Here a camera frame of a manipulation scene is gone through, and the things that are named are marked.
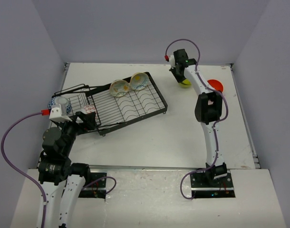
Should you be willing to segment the green bowl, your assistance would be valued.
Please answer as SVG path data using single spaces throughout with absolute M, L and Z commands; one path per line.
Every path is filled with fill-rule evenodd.
M 180 85 L 180 87 L 182 87 L 182 88 L 190 88 L 190 87 L 191 87 L 190 84 L 187 85 L 187 84 L 180 83 L 179 85 Z
M 180 83 L 183 83 L 183 84 L 190 84 L 191 85 L 191 82 L 188 80 L 188 79 L 184 79 L 182 82 L 180 82 Z

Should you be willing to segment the orange bowl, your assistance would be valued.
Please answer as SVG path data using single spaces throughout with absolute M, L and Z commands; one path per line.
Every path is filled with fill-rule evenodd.
M 216 79 L 209 79 L 207 82 L 209 84 L 209 89 L 211 91 L 216 90 L 216 91 L 223 93 L 224 87 L 220 81 L 218 81 Z

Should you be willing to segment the yellow blue pattern ceramic bowl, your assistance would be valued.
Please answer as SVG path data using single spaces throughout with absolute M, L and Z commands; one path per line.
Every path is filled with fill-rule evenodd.
M 143 90 L 149 83 L 149 77 L 146 73 L 135 73 L 130 78 L 130 88 L 132 90 Z

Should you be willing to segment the leaf pattern ceramic bowl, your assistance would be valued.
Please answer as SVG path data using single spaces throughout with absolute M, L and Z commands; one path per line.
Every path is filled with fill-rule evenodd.
M 109 92 L 113 97 L 122 97 L 129 92 L 130 85 L 125 80 L 115 80 L 109 87 Z

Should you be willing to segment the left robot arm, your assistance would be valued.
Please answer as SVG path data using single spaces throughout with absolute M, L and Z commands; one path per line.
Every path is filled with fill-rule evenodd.
M 39 182 L 43 189 L 42 228 L 68 228 L 78 196 L 91 183 L 90 167 L 72 163 L 69 158 L 76 137 L 95 130 L 96 113 L 77 112 L 70 121 L 57 124 L 43 133 L 43 151 L 38 163 Z

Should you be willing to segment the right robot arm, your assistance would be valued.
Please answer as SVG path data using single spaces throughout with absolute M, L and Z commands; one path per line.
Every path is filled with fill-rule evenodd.
M 223 120 L 221 118 L 223 95 L 201 75 L 197 61 L 189 58 L 185 49 L 175 51 L 169 57 L 169 63 L 175 79 L 178 82 L 187 79 L 198 95 L 194 114 L 202 126 L 207 150 L 205 182 L 215 187 L 227 175 L 227 167 L 218 140 L 219 122 Z

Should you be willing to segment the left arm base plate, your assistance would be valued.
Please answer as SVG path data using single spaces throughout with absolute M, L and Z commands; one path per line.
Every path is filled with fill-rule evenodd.
M 109 189 L 106 187 L 107 180 L 113 181 L 113 186 Z M 115 178 L 108 176 L 106 172 L 91 171 L 78 197 L 85 199 L 106 199 L 107 194 L 116 187 L 116 184 Z

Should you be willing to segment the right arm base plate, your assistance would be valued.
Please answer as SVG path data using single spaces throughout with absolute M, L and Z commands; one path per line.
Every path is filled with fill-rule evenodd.
M 230 171 L 225 177 L 209 180 L 205 173 L 190 175 L 193 199 L 235 198 L 234 186 Z

